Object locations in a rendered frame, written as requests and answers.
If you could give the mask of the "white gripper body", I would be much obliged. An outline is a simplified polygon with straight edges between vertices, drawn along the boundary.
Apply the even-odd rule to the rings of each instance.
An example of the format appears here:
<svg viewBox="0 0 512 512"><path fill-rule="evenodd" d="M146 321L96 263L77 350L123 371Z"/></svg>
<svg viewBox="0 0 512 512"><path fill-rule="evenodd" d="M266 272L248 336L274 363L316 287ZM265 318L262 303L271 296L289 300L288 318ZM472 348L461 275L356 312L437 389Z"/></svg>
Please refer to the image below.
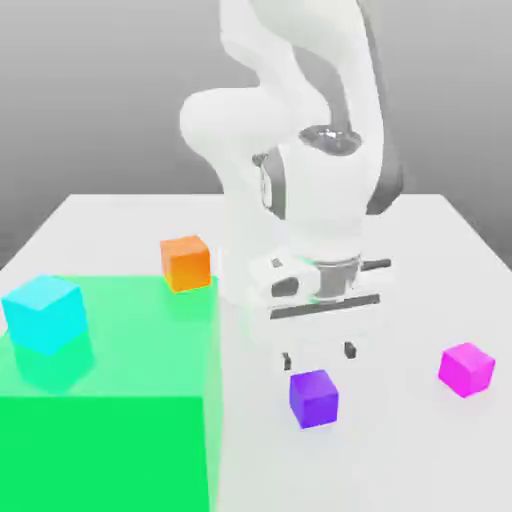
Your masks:
<svg viewBox="0 0 512 512"><path fill-rule="evenodd" d="M300 342L350 339L377 323L382 297L378 293L340 301L280 307L265 317L265 341L287 347Z"/></svg>

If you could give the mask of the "small purple cube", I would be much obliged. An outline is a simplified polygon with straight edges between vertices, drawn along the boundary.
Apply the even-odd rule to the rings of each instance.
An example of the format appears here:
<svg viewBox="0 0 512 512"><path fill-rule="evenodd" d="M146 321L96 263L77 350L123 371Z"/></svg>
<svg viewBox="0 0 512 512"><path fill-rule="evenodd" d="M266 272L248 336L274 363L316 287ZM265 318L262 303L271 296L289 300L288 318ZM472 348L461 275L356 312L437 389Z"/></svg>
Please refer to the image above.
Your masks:
<svg viewBox="0 0 512 512"><path fill-rule="evenodd" d="M326 425L337 421L339 392L323 369L293 374L289 404L302 429Z"/></svg>

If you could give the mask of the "small magenta cube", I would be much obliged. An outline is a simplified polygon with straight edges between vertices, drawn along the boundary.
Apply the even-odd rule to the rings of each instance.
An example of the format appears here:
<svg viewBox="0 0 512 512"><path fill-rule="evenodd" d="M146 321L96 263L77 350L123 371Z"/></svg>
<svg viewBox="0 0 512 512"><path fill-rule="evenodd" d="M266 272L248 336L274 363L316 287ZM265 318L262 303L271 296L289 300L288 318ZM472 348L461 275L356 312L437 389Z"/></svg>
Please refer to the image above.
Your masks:
<svg viewBox="0 0 512 512"><path fill-rule="evenodd" d="M466 398L486 390L496 361L472 343L443 351L438 378L458 396Z"/></svg>

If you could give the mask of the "small orange cube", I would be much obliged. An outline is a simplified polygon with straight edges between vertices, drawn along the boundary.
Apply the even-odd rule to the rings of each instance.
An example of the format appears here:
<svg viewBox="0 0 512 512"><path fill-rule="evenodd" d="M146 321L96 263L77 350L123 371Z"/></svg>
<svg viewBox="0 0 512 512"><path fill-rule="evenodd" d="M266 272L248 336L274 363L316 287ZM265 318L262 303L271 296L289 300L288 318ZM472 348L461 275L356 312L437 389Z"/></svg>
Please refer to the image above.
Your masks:
<svg viewBox="0 0 512 512"><path fill-rule="evenodd" d="M160 242L163 276L173 293L211 285L210 251L197 236Z"/></svg>

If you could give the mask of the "small cyan cube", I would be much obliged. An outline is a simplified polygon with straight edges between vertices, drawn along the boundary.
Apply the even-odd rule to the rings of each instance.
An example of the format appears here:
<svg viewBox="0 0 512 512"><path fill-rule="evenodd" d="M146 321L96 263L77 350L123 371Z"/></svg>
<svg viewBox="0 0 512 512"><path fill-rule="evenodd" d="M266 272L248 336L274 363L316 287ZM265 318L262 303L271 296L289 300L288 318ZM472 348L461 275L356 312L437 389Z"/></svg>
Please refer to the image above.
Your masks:
<svg viewBox="0 0 512 512"><path fill-rule="evenodd" d="M38 276L1 299L15 346L53 355L88 328L81 288L61 277Z"/></svg>

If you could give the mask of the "large green box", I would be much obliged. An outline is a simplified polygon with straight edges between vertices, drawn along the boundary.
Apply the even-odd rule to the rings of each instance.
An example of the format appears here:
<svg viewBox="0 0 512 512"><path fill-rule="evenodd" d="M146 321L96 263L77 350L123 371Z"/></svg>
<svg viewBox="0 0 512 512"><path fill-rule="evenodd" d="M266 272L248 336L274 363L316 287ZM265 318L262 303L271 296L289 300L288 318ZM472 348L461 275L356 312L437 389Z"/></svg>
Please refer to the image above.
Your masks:
<svg viewBox="0 0 512 512"><path fill-rule="evenodd" d="M0 336L0 512L216 512L217 288L63 276L87 330L53 355Z"/></svg>

